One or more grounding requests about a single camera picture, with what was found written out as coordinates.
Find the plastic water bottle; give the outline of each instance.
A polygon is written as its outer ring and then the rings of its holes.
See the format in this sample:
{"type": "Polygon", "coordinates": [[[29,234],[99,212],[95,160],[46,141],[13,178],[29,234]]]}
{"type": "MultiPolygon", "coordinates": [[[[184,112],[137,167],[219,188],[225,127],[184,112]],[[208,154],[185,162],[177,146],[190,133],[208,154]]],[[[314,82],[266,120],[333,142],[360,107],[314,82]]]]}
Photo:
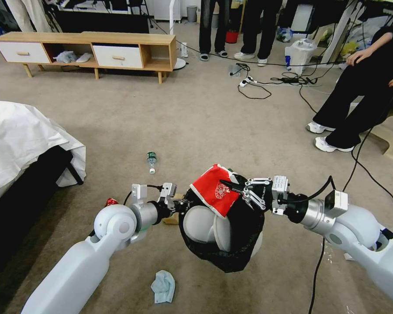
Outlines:
{"type": "Polygon", "coordinates": [[[155,152],[148,152],[147,153],[147,163],[150,166],[150,174],[156,173],[154,166],[157,163],[157,157],[155,152]]]}

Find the green bottle label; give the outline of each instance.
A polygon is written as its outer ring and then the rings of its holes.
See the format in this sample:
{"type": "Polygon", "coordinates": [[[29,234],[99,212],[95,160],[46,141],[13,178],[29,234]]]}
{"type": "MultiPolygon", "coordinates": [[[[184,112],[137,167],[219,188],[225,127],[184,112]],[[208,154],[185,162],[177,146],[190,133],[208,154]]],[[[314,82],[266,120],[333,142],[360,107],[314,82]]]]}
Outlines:
{"type": "Polygon", "coordinates": [[[156,153],[155,152],[148,152],[147,153],[147,159],[149,159],[149,158],[154,158],[154,159],[157,160],[156,153]]]}

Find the drawer handle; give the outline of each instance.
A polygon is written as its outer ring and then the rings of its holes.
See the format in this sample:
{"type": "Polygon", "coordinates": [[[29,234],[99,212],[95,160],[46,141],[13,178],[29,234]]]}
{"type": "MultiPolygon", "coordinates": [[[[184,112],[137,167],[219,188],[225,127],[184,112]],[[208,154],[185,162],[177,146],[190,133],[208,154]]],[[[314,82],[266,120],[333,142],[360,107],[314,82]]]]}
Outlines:
{"type": "Polygon", "coordinates": [[[17,51],[16,52],[17,55],[22,55],[22,56],[29,56],[29,52],[23,52],[23,51],[17,51]]]}
{"type": "Polygon", "coordinates": [[[112,59],[114,59],[114,60],[125,60],[124,57],[120,57],[120,56],[112,56],[112,59]]]}

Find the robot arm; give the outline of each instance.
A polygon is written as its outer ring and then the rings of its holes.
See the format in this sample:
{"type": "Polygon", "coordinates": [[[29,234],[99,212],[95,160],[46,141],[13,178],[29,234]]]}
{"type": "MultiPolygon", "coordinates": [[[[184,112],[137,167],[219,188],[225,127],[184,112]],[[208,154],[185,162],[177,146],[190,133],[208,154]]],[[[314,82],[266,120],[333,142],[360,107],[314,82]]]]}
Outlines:
{"type": "MultiPolygon", "coordinates": [[[[243,198],[252,206],[263,210],[259,200],[250,193],[257,179],[249,179],[243,188],[243,198]]],[[[318,233],[333,246],[347,252],[367,271],[370,279],[393,300],[393,233],[379,224],[365,208],[348,203],[348,194],[333,190],[324,200],[290,193],[285,176],[268,178],[264,184],[263,198],[272,195],[273,215],[286,215],[293,223],[304,225],[318,233]]]]}
{"type": "MultiPolygon", "coordinates": [[[[222,181],[253,209],[277,216],[321,234],[350,254],[372,281],[393,299],[393,233],[366,209],[348,203],[348,195],[333,190],[324,200],[290,193],[285,176],[248,179],[244,185],[222,181]]],[[[144,238],[147,228],[171,216],[186,200],[173,202],[176,186],[164,183],[157,202],[145,202],[147,186],[132,185],[132,205],[110,205],[94,222],[94,235],[61,258],[27,300],[22,314],[77,314],[102,281],[109,259],[119,249],[144,238]]]]}
{"type": "Polygon", "coordinates": [[[176,185],[164,183],[157,202],[145,202],[147,185],[132,185],[132,205],[110,205],[96,216],[94,232],[73,245],[27,300],[22,314],[78,314],[109,268],[116,250],[145,237],[147,228],[174,211],[176,185]]]}

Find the beige carpet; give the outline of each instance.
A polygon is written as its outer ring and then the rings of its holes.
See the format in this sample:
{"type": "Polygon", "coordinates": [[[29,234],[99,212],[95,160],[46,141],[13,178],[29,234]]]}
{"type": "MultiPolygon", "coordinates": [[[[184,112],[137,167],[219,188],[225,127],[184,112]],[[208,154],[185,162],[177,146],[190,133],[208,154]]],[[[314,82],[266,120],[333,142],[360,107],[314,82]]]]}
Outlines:
{"type": "MultiPolygon", "coordinates": [[[[177,25],[175,32],[197,47],[196,25],[177,25]]],[[[227,45],[227,50],[233,54],[240,46],[227,45]]],[[[270,62],[283,61],[283,46],[274,45],[270,62]]],[[[313,146],[315,136],[304,129],[313,115],[298,88],[270,86],[272,97],[248,100],[237,91],[241,78],[227,77],[232,61],[211,57],[201,62],[192,52],[187,61],[185,69],[158,85],[154,76],[102,74],[97,81],[93,73],[38,72],[35,67],[35,77],[28,78],[21,65],[0,57],[0,100],[37,107],[87,147],[85,184],[55,194],[0,276],[0,313],[18,313],[68,248],[89,234],[106,199],[123,200],[132,183],[171,181],[184,192],[209,166],[221,163],[246,177],[285,174],[295,193],[313,193],[330,174],[343,187],[353,161],[347,153],[323,153],[313,146]],[[159,157],[155,175],[145,161],[149,150],[159,157]]],[[[268,81],[284,70],[252,66],[251,75],[268,81]]],[[[322,92],[303,89],[314,108],[323,104],[323,92],[332,90],[340,73],[332,69],[320,80],[315,89],[322,92]]],[[[244,91],[263,95],[252,87],[244,91]]],[[[382,156],[385,145],[370,137],[361,160],[393,192],[393,160],[382,156]]],[[[393,226],[393,201],[362,169],[347,192],[351,203],[393,226]]],[[[82,313],[307,313],[320,249],[320,236],[267,214],[259,253],[243,272],[224,274],[188,251],[177,226],[160,224],[143,241],[113,255],[107,276],[82,313]],[[175,277],[175,296],[172,304],[154,305],[150,284],[162,269],[175,277]]],[[[326,246],[313,312],[393,313],[393,302],[358,264],[326,246]]]]}

